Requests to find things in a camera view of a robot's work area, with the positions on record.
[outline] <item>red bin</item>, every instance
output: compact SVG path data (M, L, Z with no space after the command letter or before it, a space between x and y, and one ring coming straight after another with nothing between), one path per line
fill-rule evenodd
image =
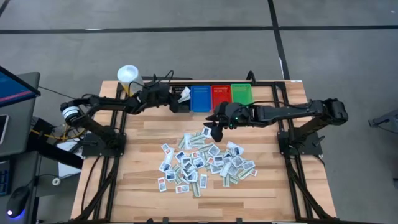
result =
M230 85L213 85L211 86L211 101L213 110L220 103L227 101L232 102Z

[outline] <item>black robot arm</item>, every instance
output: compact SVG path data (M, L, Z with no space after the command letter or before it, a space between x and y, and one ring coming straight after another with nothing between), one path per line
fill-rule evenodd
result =
M178 111L178 98L169 92L169 85L162 82L150 82L142 91L123 100L88 95L87 98L79 98L61 104L62 116L71 127L85 128L97 135L109 149L120 147L121 138L110 126L102 126L92 119L92 116L99 110L125 111L129 114L139 114L146 108L169 105L173 113ZM80 106L88 109L84 112Z
M259 101L249 105L223 102L216 107L213 115L206 118L212 122L204 123L204 125L212 129L213 139L220 142L223 137L223 128L235 129L243 126L264 128L285 119L313 116L314 118L302 127L289 130L294 132L290 139L294 143L303 141L309 134L326 125L341 125L348 120L344 104L337 99L313 100L309 103L286 105L280 108L255 105L261 102L273 101Z

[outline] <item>gray floor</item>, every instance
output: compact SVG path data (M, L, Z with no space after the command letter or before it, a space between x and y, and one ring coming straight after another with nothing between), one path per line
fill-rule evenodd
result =
M398 24L396 1L277 0L280 26ZM90 29L168 26L269 26L261 0L11 0L0 29ZM326 172L337 214L344 220L398 220L397 138L370 129L368 119L396 109L398 30L281 32L291 79L303 80L313 99L337 97L349 121L322 130ZM40 85L71 96L98 93L119 67L137 65L144 75L281 79L273 31L141 34L0 35L0 63L14 73L38 71ZM61 124L59 104L67 98L42 91L35 115ZM44 160L42 173L56 173ZM78 177L45 190L39 218L67 220Z

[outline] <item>blue bin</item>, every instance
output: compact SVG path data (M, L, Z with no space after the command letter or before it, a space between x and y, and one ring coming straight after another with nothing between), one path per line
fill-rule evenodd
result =
M211 86L191 86L191 110L193 112L211 111Z

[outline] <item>wooden table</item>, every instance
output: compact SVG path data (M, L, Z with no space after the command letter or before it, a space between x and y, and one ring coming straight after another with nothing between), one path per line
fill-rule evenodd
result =
M117 84L116 81L104 81L100 95L114 97ZM307 101L302 82L285 81L285 84L289 103L298 104ZM254 86L252 92L255 101L272 100L270 87ZM148 218L161 222L162 217L169 217L170 221L175 222L233 222L237 217L243 218L244 221L294 220L285 162L279 154L276 138L279 130L277 124L266 128L224 130L223 141L216 144L221 150L226 149L228 141L242 146L243 157L252 159L256 163L257 177L249 176L240 180L238 185L223 187L222 178L219 175L212 175L209 171L208 186L207 189L201 190L201 197L194 197L193 192L176 194L174 183L167 183L167 191L159 192L157 178L163 177L164 174L158 171L158 168L165 156L160 146L167 143L178 149L177 144L183 133L201 131L204 118L208 115L208 113L173 114L169 111L169 107L161 107L147 109L139 115L127 116L125 130L127 144L119 165L112 222L144 222ZM110 111L99 111L95 115L95 120L103 125L109 124L110 119ZM294 124L300 126L309 119L294 119ZM83 190L94 160L95 158L89 158L84 161L71 218L80 214ZM335 216L323 165L313 156L302 156L302 160L309 191L327 213ZM101 164L102 159L93 171L85 206L97 191ZM205 169L200 169L200 174L205 172ZM299 189L297 195L301 214L305 217ZM107 196L108 192L104 194L100 218L104 217Z

